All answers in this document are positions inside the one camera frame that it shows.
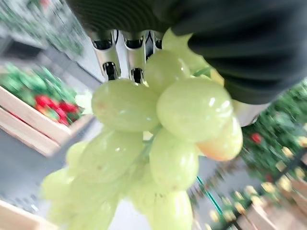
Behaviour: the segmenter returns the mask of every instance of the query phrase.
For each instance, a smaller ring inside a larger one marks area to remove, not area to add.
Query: silver metal part
[[[143,82],[143,70],[146,62],[145,32],[122,32],[126,47],[129,78],[136,82]]]
[[[157,32],[157,31],[152,31],[153,34],[153,53],[156,53],[157,51],[162,49],[162,38],[163,38],[163,33]]]
[[[113,31],[103,34],[88,32],[99,62],[102,75],[106,80],[115,80],[121,75]]]

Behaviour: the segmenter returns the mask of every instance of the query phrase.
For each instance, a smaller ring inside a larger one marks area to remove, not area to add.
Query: floor
[[[119,38],[117,45],[120,64],[123,74],[127,74],[127,64],[124,45]],[[81,66],[88,69],[99,80],[101,76],[98,62],[95,62],[95,54],[91,44],[86,44],[86,55],[79,59]],[[48,203],[39,198],[39,185],[42,179],[54,170],[60,169],[65,164],[65,152],[73,143],[81,139],[91,139],[101,128],[101,124],[93,120],[88,127],[69,141],[53,158],[46,159],[36,151],[30,149],[20,141],[0,130],[0,198],[16,206],[45,216]],[[202,179],[212,175],[217,163],[204,157],[200,158],[199,177]],[[218,191],[212,192],[219,205],[222,204],[218,193],[227,195],[232,190],[240,190],[246,185],[259,185],[258,180],[251,179],[245,171],[239,171],[234,175],[225,177],[224,182],[218,186]],[[209,199],[200,201],[200,224],[204,230],[204,224],[210,223],[209,210],[214,209]],[[150,230],[143,215],[137,213],[132,204],[123,201],[117,211],[109,230]]]

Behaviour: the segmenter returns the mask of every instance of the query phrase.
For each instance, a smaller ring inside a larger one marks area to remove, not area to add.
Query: green wire
[[[200,183],[202,186],[204,186],[203,182],[201,181],[201,179],[198,176],[196,178],[197,178],[198,183]],[[223,212],[222,212],[220,206],[217,204],[217,202],[213,198],[213,196],[205,188],[204,188],[204,191],[205,191],[206,195],[209,197],[209,199],[211,200],[211,202],[213,203],[213,205],[215,206],[215,208],[217,209],[217,211],[221,215]]]

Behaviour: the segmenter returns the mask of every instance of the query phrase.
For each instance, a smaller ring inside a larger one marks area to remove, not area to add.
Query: wooden box
[[[242,230],[306,230],[307,225],[302,220],[293,210],[269,205],[263,200],[262,206],[252,205],[238,224]]]
[[[0,200],[0,230],[57,230],[57,227]]]
[[[51,156],[93,117],[84,115],[67,127],[52,121],[3,87],[0,87],[0,106],[4,108],[0,108],[0,128],[46,157]]]

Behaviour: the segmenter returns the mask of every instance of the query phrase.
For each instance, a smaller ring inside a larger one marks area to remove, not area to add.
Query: grape bunch
[[[152,230],[191,230],[186,190],[197,176],[199,156],[234,158],[242,133],[223,86],[191,75],[206,63],[189,50],[189,36],[167,31],[163,50],[145,65],[147,86],[113,80],[93,94],[93,113],[103,130],[73,145],[68,166],[42,184],[52,201],[52,222],[68,230],[107,230],[125,198]]]

